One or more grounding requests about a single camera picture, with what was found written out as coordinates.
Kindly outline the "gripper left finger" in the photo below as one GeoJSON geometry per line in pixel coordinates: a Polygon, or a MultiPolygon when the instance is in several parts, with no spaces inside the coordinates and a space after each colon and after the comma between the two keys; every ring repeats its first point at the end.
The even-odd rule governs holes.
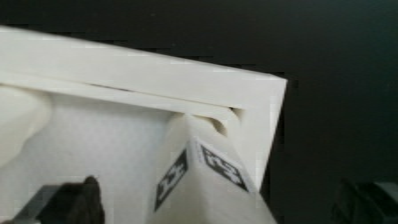
{"type": "Polygon", "coordinates": [[[105,224],[100,182],[45,185],[6,224],[105,224]]]}

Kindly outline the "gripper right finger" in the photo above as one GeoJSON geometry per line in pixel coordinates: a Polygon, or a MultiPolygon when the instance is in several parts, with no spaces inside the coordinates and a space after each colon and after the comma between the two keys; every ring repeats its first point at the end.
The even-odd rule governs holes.
{"type": "Polygon", "coordinates": [[[331,220],[335,224],[398,224],[398,184],[343,180],[331,220]]]}

